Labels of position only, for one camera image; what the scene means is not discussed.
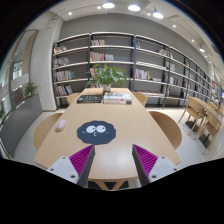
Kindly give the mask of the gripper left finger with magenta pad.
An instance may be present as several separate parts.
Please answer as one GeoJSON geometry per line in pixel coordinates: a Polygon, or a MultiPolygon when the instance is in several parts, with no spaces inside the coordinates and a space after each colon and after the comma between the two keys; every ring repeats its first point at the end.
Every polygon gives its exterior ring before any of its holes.
{"type": "Polygon", "coordinates": [[[47,171],[84,187],[95,156],[95,146],[89,145],[70,157],[62,156],[47,171]]]}

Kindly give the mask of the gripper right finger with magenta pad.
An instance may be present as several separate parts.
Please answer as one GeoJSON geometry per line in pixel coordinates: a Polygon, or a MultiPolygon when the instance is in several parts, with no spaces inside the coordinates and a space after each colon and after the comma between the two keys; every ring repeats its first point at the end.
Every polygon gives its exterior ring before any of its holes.
{"type": "Polygon", "coordinates": [[[177,166],[166,156],[157,157],[138,145],[132,146],[132,156],[142,186],[155,182],[178,170],[177,166]]]}

